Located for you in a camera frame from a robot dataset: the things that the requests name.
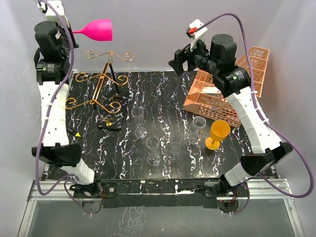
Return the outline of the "pink plastic wine glass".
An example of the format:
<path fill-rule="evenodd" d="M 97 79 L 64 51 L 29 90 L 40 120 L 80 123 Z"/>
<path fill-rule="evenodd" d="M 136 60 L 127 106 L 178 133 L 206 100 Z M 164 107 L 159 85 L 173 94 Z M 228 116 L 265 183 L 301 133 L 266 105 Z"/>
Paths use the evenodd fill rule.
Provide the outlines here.
<path fill-rule="evenodd" d="M 111 19 L 91 21 L 83 29 L 73 31 L 73 34 L 82 34 L 95 41 L 112 41 L 113 28 Z"/>

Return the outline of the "orange plastic wine glass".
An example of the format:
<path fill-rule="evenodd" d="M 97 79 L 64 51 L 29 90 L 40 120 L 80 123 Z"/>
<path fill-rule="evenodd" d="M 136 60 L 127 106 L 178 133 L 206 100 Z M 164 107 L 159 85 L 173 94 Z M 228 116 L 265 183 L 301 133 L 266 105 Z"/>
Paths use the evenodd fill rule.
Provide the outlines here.
<path fill-rule="evenodd" d="M 231 128 L 224 120 L 216 120 L 212 123 L 210 136 L 205 140 L 205 145 L 209 150 L 217 150 L 221 142 L 229 135 Z"/>

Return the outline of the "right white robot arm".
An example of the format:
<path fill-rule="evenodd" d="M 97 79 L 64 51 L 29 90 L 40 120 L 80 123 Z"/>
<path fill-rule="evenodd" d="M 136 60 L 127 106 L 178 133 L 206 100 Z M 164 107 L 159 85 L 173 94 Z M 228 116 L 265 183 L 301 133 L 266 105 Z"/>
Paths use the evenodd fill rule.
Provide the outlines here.
<path fill-rule="evenodd" d="M 240 183 L 281 161 L 293 151 L 293 147 L 282 142 L 265 124 L 267 120 L 258 115 L 259 109 L 253 104 L 256 97 L 251 91 L 251 78 L 244 68 L 235 64 L 237 45 L 232 39 L 212 40 L 210 49 L 198 40 L 196 48 L 190 48 L 187 45 L 176 50 L 169 66 L 178 75 L 184 72 L 184 62 L 188 63 L 189 71 L 199 68 L 210 73 L 215 86 L 237 113 L 251 143 L 252 153 L 242 156 L 240 162 L 221 175 L 219 183 L 211 187 L 213 191 L 231 196 Z"/>

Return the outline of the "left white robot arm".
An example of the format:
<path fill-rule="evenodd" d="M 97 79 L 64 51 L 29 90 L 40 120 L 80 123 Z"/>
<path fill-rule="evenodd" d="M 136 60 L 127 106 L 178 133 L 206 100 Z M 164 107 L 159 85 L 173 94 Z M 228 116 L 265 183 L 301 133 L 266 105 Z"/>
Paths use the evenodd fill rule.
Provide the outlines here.
<path fill-rule="evenodd" d="M 91 197 L 101 194 L 101 183 L 94 180 L 95 173 L 81 157 L 79 144 L 70 144 L 66 129 L 66 99 L 69 83 L 69 40 L 65 30 L 57 23 L 43 21 L 35 28 L 39 45 L 35 56 L 37 83 L 41 96 L 41 127 L 44 130 L 40 150 L 32 148 L 32 155 L 50 165 L 77 176 L 79 183 Z"/>

